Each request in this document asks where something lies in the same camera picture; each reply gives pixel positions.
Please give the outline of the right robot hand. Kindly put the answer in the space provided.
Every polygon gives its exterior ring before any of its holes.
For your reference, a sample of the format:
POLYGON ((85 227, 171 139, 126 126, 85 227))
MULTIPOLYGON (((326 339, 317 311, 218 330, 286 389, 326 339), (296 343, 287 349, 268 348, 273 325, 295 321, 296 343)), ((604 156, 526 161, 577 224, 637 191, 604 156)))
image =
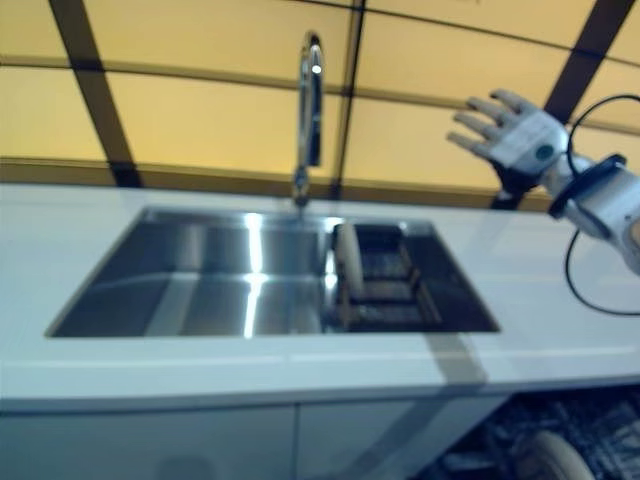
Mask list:
POLYGON ((513 91, 495 89, 488 100, 471 97, 466 105, 487 119, 458 111, 453 120, 479 137, 451 131, 446 139, 492 166, 502 201, 520 198, 538 186, 566 150, 564 125, 513 91))

